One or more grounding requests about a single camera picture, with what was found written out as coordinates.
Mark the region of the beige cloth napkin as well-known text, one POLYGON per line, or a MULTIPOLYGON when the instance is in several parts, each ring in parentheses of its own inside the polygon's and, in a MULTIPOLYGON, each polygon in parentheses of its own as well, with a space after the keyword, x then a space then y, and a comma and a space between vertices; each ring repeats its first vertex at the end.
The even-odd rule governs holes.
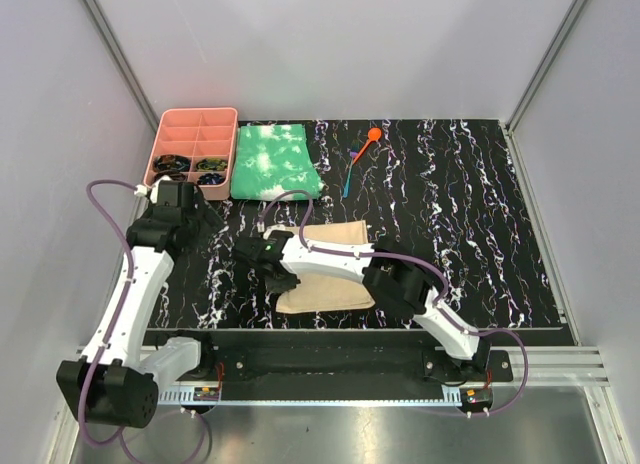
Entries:
MULTIPOLYGON (((305 225, 306 240, 336 244, 367 244, 367 225, 364 220, 346 223, 305 225)), ((365 310, 374 300, 359 283, 318 274, 303 274, 295 289, 281 294, 276 311, 283 314, 365 310)))

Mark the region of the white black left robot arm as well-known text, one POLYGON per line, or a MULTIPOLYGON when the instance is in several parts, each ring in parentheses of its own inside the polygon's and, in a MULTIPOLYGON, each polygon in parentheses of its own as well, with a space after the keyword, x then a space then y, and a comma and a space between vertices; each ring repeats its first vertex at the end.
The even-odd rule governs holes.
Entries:
POLYGON ((56 382, 81 426, 144 428, 160 395, 180 377, 208 378, 216 356, 189 337, 173 337, 142 356, 156 300, 177 259, 204 231, 224 222, 192 182, 162 178, 133 192, 148 201, 126 230, 117 230, 124 256, 119 278, 98 328, 79 358, 61 362, 56 382))

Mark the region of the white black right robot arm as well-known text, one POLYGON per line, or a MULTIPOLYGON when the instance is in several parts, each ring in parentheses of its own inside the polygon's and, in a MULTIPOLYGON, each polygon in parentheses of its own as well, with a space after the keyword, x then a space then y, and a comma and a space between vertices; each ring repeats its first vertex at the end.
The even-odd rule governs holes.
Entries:
POLYGON ((289 293, 310 276, 360 285, 386 315, 410 319, 434 337, 463 379, 476 380, 490 367, 490 343, 444 302, 448 284, 443 274, 405 254, 393 239, 347 245, 272 230, 238 238, 232 256, 274 294, 289 293))

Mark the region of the blue coiled band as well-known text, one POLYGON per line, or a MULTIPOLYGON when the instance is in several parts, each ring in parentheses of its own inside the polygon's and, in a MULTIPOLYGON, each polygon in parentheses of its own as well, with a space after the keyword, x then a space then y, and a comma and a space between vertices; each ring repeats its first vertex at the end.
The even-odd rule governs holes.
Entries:
POLYGON ((219 173, 203 173, 197 179, 198 185, 215 186, 225 181, 225 176, 219 173))

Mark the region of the dark coiled band bottom-left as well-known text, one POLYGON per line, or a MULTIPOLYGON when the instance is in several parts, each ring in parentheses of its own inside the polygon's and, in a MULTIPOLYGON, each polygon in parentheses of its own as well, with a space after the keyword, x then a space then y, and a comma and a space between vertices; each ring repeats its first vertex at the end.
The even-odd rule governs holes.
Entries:
POLYGON ((158 181, 166 180, 166 179, 170 179, 174 182, 186 182, 187 178, 188 178, 188 175, 183 172, 163 171, 163 172, 158 172, 154 175, 152 179, 152 183, 155 184, 158 181))

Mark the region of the yellow green coiled band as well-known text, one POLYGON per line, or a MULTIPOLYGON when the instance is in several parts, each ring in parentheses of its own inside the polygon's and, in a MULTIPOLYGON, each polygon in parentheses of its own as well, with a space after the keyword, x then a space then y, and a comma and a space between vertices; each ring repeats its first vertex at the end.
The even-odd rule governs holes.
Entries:
POLYGON ((203 157, 195 164, 196 172, 223 172, 228 168, 228 161, 219 157, 203 157))

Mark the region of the dark coiled band top-left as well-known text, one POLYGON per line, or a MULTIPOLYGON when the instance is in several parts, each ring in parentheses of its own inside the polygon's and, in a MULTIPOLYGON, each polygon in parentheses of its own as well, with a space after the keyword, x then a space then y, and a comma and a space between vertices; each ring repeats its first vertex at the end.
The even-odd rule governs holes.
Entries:
POLYGON ((153 160, 152 169, 160 172, 188 172, 191 167, 191 159, 177 154, 163 154, 153 160))

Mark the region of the pink compartment tray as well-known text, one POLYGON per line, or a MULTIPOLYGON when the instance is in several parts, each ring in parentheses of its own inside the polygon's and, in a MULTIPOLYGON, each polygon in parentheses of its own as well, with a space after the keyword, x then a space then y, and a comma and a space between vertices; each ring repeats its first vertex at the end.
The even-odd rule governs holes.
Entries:
POLYGON ((152 185, 156 172, 153 160, 163 154, 177 154, 191 159, 187 181, 197 184, 203 173, 225 176, 220 185, 198 185, 206 199, 222 201, 230 197, 231 174, 236 154, 238 111, 232 107, 178 108, 162 114, 151 155, 144 175, 144 183, 152 185), (203 157, 219 157, 228 161, 223 172, 196 172, 195 164, 203 157))

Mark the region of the green white tie-dye cloth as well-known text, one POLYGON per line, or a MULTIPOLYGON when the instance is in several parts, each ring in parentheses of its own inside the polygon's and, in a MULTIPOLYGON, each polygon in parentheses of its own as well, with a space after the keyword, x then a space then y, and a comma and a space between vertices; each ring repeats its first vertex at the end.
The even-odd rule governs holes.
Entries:
POLYGON ((231 197, 272 201, 318 198, 324 183, 307 148, 301 124, 247 125, 239 131, 231 197))

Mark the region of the teal plastic utensil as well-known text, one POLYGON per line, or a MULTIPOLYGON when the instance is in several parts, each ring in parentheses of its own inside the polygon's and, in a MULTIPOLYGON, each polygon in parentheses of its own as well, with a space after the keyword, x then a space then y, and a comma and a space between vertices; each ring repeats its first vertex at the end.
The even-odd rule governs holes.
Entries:
POLYGON ((346 175, 346 178, 345 178, 343 191, 342 191, 342 198, 343 199, 346 199, 349 196, 351 177, 352 177, 352 170, 353 170, 354 163, 355 163, 355 158, 353 158, 351 160, 351 162, 349 164, 349 167, 348 167, 348 170, 347 170, 347 175, 346 175))

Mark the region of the orange plastic spoon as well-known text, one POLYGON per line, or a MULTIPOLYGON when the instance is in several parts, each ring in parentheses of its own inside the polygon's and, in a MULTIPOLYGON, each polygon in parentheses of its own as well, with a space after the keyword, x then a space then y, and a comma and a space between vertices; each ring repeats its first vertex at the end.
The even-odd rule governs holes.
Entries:
POLYGON ((368 147, 373 143, 377 142, 382 136, 382 131, 380 128, 374 127, 371 128, 367 133, 367 140, 365 144, 361 147, 358 153, 353 157, 353 162, 357 162, 366 152, 368 147))

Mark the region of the black marble pattern mat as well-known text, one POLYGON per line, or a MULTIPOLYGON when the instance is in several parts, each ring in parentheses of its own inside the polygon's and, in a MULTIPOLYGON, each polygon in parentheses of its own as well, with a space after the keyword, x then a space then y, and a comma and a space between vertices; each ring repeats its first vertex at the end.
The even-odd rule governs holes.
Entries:
POLYGON ((555 329, 563 320, 526 209, 513 160, 495 120, 381 120, 382 139, 353 166, 364 120, 304 125, 324 183, 314 205, 219 201, 226 221, 183 255, 158 297, 151 329, 399 329, 379 310, 285 315, 255 273, 237 265, 235 240, 266 224, 364 220, 368 237, 397 239, 447 278, 449 305, 478 328, 555 329))

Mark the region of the aluminium front frame rail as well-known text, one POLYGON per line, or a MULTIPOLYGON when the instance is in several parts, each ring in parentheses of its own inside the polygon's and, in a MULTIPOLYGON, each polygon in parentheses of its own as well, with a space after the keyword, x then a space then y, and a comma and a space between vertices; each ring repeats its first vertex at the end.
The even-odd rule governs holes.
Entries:
POLYGON ((180 377, 163 392, 159 405, 390 405, 457 406, 499 387, 606 386, 609 380, 599 354, 578 347, 535 347, 528 353, 504 348, 512 383, 437 383, 433 378, 400 374, 268 375, 249 381, 229 380, 221 363, 180 377))

